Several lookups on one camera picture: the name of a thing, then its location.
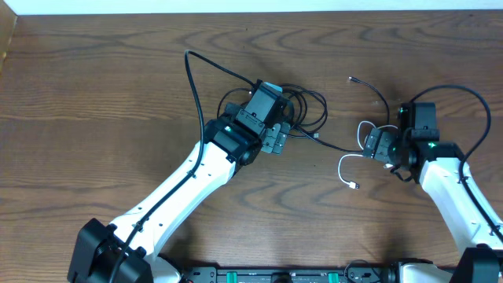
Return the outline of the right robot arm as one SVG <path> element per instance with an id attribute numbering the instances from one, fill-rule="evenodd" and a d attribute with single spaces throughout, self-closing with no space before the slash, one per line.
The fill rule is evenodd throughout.
<path id="1" fill-rule="evenodd" d="M 453 271 L 425 259 L 392 263 L 383 282 L 498 282 L 502 278 L 502 221 L 476 185 L 464 154 L 453 142 L 440 141 L 432 102 L 405 103 L 396 132 L 373 128 L 365 138 L 364 157 L 389 166 L 393 175 L 420 185 L 447 225 L 461 259 Z"/>

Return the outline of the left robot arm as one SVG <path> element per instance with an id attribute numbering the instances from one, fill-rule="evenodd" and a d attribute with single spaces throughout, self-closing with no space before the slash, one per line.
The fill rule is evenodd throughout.
<path id="1" fill-rule="evenodd" d="M 259 83 L 244 106 L 229 103 L 207 123 L 204 139 L 142 202 L 108 225 L 91 219 L 78 233 L 70 282 L 179 282 L 159 256 L 194 209 L 260 152 L 280 154 L 291 128 L 292 103 L 280 86 Z"/>

